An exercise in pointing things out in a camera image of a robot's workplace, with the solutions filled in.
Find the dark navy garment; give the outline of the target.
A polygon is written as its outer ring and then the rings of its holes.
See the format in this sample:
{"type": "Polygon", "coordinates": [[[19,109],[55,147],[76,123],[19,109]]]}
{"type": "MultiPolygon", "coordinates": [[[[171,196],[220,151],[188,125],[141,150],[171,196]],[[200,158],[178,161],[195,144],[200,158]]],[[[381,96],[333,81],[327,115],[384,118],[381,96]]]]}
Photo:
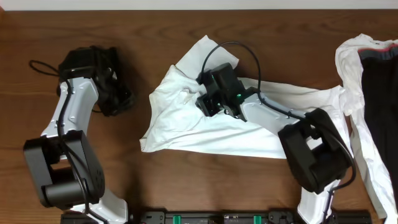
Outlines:
{"type": "Polygon", "coordinates": [[[397,45],[359,51],[364,118],[397,199],[397,45]]]}

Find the folded black cloth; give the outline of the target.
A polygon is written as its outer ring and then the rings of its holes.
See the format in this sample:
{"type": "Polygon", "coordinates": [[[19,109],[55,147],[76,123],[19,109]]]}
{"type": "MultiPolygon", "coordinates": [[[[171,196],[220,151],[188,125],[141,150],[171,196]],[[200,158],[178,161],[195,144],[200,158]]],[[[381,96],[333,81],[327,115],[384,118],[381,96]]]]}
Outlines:
{"type": "Polygon", "coordinates": [[[113,94],[116,81],[112,76],[116,71],[113,64],[114,49],[90,46],[69,51],[63,62],[58,66],[60,76],[66,79],[92,79],[101,97],[113,94]]]}

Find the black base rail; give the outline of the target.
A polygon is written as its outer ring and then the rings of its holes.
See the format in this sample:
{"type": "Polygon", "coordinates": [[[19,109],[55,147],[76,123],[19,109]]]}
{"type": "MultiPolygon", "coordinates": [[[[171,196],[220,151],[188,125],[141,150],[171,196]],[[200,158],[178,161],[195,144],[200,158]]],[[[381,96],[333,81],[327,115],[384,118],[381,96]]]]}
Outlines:
{"type": "MultiPolygon", "coordinates": [[[[266,213],[172,213],[149,211],[141,217],[129,217],[121,223],[138,224],[305,224],[299,215],[288,210],[266,213]]],[[[369,212],[333,212],[327,224],[372,224],[369,212]]]]}

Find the plain white t-shirt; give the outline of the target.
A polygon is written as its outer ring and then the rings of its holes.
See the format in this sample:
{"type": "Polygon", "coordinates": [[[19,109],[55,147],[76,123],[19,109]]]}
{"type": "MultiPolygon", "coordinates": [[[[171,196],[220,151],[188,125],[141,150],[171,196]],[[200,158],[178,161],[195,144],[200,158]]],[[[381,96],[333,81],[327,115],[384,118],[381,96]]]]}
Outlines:
{"type": "Polygon", "coordinates": [[[360,50],[386,50],[397,40],[374,40],[366,34],[343,42],[335,53],[335,65],[343,82],[343,112],[349,116],[353,132],[350,137],[354,158],[369,198],[379,218],[397,224],[397,209],[392,180],[365,122],[365,100],[362,88],[363,66],[360,50]]]}

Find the white robot print t-shirt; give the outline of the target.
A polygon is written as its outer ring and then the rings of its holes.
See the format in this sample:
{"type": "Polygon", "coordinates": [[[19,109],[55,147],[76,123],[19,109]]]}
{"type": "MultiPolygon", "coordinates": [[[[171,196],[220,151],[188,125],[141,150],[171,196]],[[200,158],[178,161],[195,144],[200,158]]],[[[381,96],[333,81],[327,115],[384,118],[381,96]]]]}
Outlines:
{"type": "MultiPolygon", "coordinates": [[[[201,71],[230,63],[235,72],[238,60],[225,47],[225,44],[202,37],[178,63],[169,68],[160,85],[149,96],[152,115],[150,125],[140,140],[142,151],[173,149],[287,162],[277,135],[224,111],[212,117],[205,116],[196,106],[197,98],[206,92],[205,87],[196,81],[201,71]]],[[[304,113],[323,109],[352,155],[348,128],[340,110],[342,87],[316,90],[261,79],[238,79],[244,87],[259,87],[270,100],[289,109],[304,113]]]]}

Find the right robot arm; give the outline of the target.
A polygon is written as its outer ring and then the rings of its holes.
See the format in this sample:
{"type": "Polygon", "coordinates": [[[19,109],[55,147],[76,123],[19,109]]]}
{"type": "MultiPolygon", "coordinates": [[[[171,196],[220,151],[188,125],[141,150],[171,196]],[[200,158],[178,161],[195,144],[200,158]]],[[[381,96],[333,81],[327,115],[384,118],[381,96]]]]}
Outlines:
{"type": "Polygon", "coordinates": [[[201,71],[196,79],[206,89],[196,105],[205,116],[220,111],[252,122],[278,136],[291,173],[302,188],[297,212],[305,223],[326,223],[336,190],[353,157],[328,113],[289,109],[263,94],[259,87],[244,87],[230,63],[201,71]]]}

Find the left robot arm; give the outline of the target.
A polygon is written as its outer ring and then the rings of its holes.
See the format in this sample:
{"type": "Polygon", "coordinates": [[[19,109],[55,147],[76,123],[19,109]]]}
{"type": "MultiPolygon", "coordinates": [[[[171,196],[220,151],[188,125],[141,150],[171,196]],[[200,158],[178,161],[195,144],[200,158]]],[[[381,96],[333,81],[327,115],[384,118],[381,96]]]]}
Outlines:
{"type": "Polygon", "coordinates": [[[58,78],[58,103],[40,137],[23,152],[40,203],[58,208],[61,223],[128,223],[127,202],[106,188],[103,168],[86,136],[91,114],[129,109],[134,95],[121,78],[115,47],[69,51],[48,76],[58,78]]]}

